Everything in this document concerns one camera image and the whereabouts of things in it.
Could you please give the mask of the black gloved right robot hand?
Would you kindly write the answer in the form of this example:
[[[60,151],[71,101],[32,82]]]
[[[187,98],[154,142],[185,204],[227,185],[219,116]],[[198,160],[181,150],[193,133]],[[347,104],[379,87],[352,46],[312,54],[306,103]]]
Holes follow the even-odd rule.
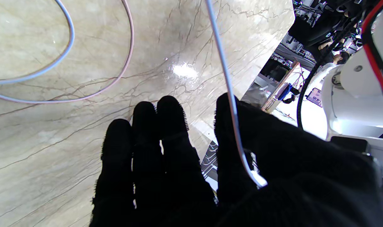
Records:
[[[236,101],[243,148],[267,181],[257,188],[240,160],[227,93],[216,101],[218,191],[204,179],[185,112],[173,96],[140,102],[133,122],[113,120],[102,146],[91,227],[383,227],[373,162]]]

